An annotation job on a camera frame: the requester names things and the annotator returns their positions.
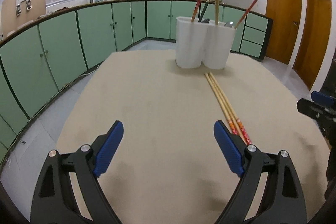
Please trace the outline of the bamboo chopstick orange end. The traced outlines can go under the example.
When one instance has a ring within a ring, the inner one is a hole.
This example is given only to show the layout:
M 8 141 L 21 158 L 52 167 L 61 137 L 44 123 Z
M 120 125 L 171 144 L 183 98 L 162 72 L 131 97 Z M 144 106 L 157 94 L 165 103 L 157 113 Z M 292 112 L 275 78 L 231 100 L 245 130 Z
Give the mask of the bamboo chopstick orange end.
M 212 78 L 210 77 L 210 75 L 208 73 L 205 74 L 205 77 L 211 87 L 211 89 L 213 90 L 213 93 L 215 94 L 217 101 L 219 102 L 219 105 L 221 107 L 221 110 L 226 118 L 226 121 L 231 129 L 231 132 L 235 135 L 238 135 L 238 131 L 234 125 L 234 122 L 229 114 L 228 108 L 226 107 L 226 103 L 224 102 L 223 96 L 220 94 L 220 91 L 218 89 L 218 87 L 216 86 L 216 84 L 213 82 Z

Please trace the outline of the bamboo chopstick red end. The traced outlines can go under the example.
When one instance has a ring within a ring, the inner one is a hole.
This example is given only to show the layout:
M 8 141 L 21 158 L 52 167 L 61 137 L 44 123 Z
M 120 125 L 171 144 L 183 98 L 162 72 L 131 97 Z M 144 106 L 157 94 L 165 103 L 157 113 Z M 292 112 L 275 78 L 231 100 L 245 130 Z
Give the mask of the bamboo chopstick red end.
M 238 115 L 236 114 L 233 106 L 231 105 L 230 101 L 228 100 L 228 97 L 226 96 L 226 94 L 224 93 L 223 89 L 221 88 L 221 86 L 219 85 L 218 81 L 216 80 L 215 76 L 210 72 L 208 73 L 210 75 L 210 77 L 212 78 L 213 82 L 216 84 L 216 86 L 218 87 L 220 94 L 223 96 L 224 102 L 226 103 L 226 107 L 228 108 L 229 114 L 234 122 L 234 125 L 238 131 L 238 135 L 244 140 L 244 142 L 247 145 L 252 144 L 251 139 L 249 138 L 241 120 L 239 119 Z

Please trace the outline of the dark green black chopstick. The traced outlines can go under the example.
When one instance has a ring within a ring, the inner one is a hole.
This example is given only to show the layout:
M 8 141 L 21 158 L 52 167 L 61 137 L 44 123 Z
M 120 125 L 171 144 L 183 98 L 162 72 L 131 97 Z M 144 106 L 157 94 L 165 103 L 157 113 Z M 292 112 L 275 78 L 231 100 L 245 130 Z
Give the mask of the dark green black chopstick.
M 199 23 L 202 22 L 202 19 L 203 19 L 204 15 L 205 15 L 207 7 L 209 5 L 209 2 L 210 2 L 210 0 L 206 0 L 206 2 L 205 2 L 205 5 L 204 5 L 204 7 L 202 9 L 202 12 L 201 12 L 199 20 L 198 20 Z

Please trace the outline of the green lower kitchen cabinets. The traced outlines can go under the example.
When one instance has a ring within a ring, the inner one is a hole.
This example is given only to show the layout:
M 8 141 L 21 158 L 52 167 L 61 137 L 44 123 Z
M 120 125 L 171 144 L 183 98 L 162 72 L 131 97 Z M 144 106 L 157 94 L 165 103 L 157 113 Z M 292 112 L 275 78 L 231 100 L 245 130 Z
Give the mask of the green lower kitchen cabinets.
M 190 16 L 191 0 L 115 1 L 72 7 L 38 19 L 1 42 L 1 155 L 29 120 L 65 86 L 145 39 L 175 40 L 177 17 Z M 237 21 L 245 10 L 221 5 L 221 21 Z M 232 50 L 265 57 L 272 20 L 250 12 Z

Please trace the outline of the wooden door right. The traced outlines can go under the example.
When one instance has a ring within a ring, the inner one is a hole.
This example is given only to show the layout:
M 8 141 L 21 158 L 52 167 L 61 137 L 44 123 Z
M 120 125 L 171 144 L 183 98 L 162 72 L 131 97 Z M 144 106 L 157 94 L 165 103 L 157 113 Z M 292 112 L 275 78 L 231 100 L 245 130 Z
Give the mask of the wooden door right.
M 329 42 L 331 0 L 307 0 L 305 24 L 293 70 L 308 89 L 318 76 Z

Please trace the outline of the wooden door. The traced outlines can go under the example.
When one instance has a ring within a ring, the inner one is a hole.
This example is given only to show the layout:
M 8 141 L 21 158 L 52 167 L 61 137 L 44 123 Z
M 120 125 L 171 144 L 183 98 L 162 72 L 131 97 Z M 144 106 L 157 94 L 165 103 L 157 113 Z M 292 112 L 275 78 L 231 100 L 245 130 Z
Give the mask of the wooden door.
M 289 64 L 297 39 L 302 0 L 267 0 L 266 16 L 273 20 L 266 56 Z
M 318 76 L 329 42 L 331 0 L 307 0 L 305 24 L 293 70 L 308 89 Z

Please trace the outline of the wooden door left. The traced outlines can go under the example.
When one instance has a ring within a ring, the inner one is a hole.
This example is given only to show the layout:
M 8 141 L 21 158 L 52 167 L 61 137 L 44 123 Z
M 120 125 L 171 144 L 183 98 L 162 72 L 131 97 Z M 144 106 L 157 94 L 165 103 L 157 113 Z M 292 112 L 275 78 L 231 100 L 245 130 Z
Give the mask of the wooden door left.
M 297 39 L 302 0 L 267 0 L 266 16 L 273 20 L 266 56 L 289 64 Z

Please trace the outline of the beige table mat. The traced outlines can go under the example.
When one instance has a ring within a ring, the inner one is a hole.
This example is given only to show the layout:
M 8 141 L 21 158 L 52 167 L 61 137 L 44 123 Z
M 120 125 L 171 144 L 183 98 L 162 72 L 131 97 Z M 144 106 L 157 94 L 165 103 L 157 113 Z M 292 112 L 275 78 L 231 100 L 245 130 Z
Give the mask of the beige table mat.
M 76 151 L 115 121 L 123 139 L 99 183 L 123 223 L 214 223 L 238 176 L 213 132 L 224 119 L 205 74 L 181 69 L 173 50 L 112 53 L 81 93 L 57 142 Z M 297 98 L 260 62 L 230 54 L 214 76 L 261 151 L 288 151 L 307 216 L 321 208 L 329 148 L 318 127 L 297 111 Z

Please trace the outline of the red chopstick right compartment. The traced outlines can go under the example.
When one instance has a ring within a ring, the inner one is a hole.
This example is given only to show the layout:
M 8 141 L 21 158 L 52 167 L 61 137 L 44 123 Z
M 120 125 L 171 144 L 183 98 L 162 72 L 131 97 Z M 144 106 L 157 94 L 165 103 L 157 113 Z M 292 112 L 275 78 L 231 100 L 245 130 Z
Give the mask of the red chopstick right compartment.
M 241 16 L 241 18 L 239 19 L 239 21 L 235 24 L 234 29 L 237 29 L 238 26 L 242 23 L 242 21 L 246 18 L 246 16 L 248 15 L 248 13 L 252 10 L 252 8 L 256 5 L 256 3 L 258 2 L 258 0 L 254 0 L 251 5 L 248 7 L 248 9 L 246 9 L 246 11 L 244 12 L 244 14 Z

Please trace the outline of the metal spoon right compartment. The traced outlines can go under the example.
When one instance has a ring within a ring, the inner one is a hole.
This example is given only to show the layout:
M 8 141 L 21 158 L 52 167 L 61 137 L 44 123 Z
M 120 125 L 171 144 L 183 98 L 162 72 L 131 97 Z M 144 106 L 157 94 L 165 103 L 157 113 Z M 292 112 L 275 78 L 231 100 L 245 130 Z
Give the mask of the metal spoon right compartment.
M 234 23 L 233 22 L 226 22 L 225 27 L 229 27 L 229 28 L 233 28 L 234 27 Z

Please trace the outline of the metal spoon compartment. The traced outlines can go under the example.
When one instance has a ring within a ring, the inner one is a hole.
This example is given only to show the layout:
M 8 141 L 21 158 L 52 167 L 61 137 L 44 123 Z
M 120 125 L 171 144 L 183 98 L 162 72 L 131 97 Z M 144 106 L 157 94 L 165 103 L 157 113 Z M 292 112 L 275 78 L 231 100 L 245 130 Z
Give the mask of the metal spoon compartment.
M 234 27 L 234 23 L 233 22 L 226 22 L 225 27 L 229 27 L 229 28 L 233 28 Z
M 210 22 L 210 19 L 209 18 L 207 18 L 207 19 L 203 19 L 202 20 L 202 23 L 209 23 Z

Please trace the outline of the white double utensil holder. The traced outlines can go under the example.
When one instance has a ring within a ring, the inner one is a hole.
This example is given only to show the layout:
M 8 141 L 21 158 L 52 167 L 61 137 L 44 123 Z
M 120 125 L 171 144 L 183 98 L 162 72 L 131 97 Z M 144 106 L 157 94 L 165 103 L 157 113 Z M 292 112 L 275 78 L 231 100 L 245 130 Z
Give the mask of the white double utensil holder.
M 194 69 L 201 65 L 209 69 L 224 69 L 236 36 L 236 28 L 223 22 L 194 22 L 177 17 L 175 61 L 180 68 Z

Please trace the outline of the metal spoon left compartment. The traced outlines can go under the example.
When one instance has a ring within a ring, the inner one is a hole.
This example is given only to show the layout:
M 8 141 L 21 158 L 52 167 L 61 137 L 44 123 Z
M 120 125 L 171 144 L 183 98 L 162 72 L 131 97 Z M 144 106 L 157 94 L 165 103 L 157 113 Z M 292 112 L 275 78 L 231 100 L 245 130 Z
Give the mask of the metal spoon left compartment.
M 207 19 L 203 19 L 202 20 L 202 23 L 209 23 L 210 22 L 210 19 L 209 18 L 207 18 Z

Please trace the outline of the plain bamboo chopstick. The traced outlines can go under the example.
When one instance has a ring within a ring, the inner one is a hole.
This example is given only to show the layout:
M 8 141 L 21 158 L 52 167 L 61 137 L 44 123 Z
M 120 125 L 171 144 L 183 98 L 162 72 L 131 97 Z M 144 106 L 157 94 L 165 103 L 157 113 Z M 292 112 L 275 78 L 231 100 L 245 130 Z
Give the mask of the plain bamboo chopstick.
M 215 0 L 215 25 L 219 24 L 219 0 Z

